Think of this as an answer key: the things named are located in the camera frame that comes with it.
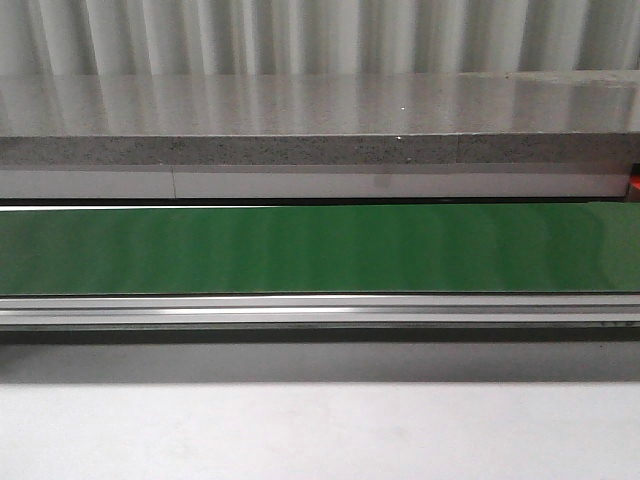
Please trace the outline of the white pleated curtain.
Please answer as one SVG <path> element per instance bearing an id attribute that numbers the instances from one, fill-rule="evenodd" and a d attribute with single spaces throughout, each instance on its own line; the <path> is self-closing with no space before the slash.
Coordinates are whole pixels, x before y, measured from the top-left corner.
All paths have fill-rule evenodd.
<path id="1" fill-rule="evenodd" d="M 635 70 L 635 1 L 5 1 L 1 71 Z"/>

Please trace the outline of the aluminium conveyor frame rail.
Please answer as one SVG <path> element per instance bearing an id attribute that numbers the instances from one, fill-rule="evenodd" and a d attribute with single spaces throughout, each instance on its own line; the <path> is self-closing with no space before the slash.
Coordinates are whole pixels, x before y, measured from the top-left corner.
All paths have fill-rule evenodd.
<path id="1" fill-rule="evenodd" d="M 636 294 L 49 296 L 1 301 L 4 330 L 636 327 Z"/>

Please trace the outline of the grey stone countertop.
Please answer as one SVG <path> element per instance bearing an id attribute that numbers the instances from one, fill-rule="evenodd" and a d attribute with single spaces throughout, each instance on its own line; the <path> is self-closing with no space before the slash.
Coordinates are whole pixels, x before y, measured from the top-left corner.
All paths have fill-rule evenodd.
<path id="1" fill-rule="evenodd" d="M 1 80 L 4 201 L 625 199 L 635 71 Z"/>

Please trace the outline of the red object at right edge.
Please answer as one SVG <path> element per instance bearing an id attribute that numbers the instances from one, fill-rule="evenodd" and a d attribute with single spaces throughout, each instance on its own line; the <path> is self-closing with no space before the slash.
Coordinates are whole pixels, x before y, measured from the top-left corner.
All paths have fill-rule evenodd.
<path id="1" fill-rule="evenodd" d="M 627 200 L 630 202 L 640 201 L 640 165 L 634 164 L 629 180 Z"/>

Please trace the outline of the green conveyor belt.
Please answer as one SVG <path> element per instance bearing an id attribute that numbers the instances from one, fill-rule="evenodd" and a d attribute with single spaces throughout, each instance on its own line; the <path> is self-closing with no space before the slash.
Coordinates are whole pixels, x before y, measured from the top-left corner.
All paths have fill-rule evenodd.
<path id="1" fill-rule="evenodd" d="M 13 295 L 635 292 L 635 203 L 20 210 Z"/>

